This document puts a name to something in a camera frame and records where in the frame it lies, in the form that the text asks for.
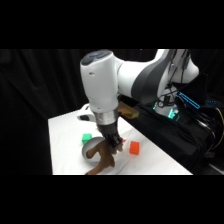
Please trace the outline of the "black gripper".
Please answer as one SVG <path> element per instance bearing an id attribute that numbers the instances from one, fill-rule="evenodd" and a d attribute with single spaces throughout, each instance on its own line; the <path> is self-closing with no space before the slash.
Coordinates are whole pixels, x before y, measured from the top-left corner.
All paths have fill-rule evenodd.
<path id="1" fill-rule="evenodd" d="M 112 152 L 116 150 L 123 151 L 123 138 L 118 134 L 117 122 L 113 122 L 109 125 L 98 124 L 97 128 L 106 140 L 110 142 Z"/>

